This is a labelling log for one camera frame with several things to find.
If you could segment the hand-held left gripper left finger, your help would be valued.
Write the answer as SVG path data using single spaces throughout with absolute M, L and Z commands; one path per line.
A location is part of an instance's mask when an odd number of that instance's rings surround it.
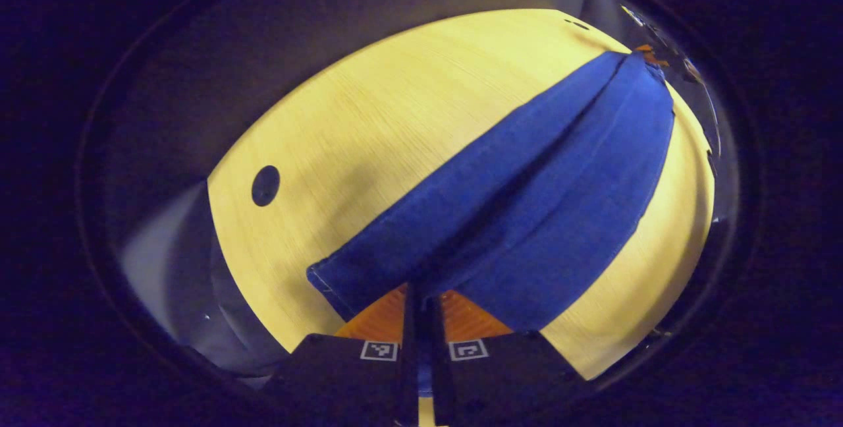
M 262 388 L 282 426 L 419 424 L 416 294 L 404 284 L 400 341 L 309 334 Z

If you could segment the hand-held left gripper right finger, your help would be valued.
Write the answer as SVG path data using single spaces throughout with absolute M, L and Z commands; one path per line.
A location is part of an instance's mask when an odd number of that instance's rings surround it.
M 442 300 L 427 302 L 437 426 L 554 426 L 588 382 L 539 331 L 451 341 Z

